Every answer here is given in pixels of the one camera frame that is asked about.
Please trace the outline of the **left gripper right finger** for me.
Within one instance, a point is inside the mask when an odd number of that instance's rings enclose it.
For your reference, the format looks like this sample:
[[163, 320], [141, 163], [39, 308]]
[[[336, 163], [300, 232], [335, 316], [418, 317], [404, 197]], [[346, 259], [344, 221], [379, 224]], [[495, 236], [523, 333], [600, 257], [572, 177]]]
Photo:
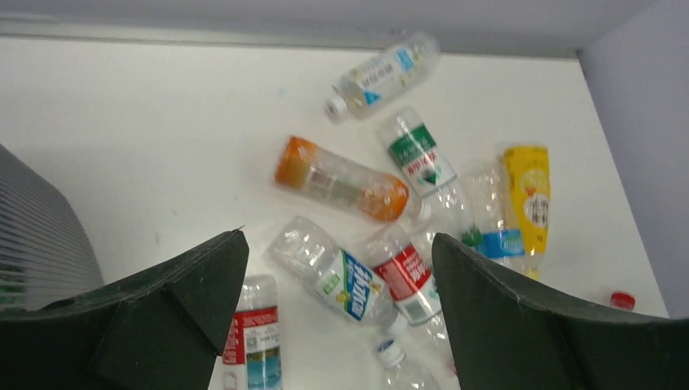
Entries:
[[688, 321], [573, 297], [439, 233], [433, 272], [463, 389], [685, 389]]

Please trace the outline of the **yellow juice bottle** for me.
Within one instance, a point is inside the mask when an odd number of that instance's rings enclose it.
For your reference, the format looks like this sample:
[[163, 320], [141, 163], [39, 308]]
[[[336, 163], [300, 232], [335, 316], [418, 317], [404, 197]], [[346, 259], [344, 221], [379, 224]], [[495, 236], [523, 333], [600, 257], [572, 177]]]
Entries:
[[550, 222], [550, 162], [543, 145], [514, 145], [502, 157], [509, 179], [509, 197], [524, 245], [521, 272], [540, 277]]

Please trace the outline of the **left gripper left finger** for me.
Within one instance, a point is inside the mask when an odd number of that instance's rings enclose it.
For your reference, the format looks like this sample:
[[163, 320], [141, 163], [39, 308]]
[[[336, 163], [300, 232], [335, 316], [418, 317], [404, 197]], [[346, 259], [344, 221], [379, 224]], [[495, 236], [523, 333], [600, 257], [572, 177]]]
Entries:
[[39, 310], [1, 315], [4, 389], [205, 389], [249, 257], [236, 229]]

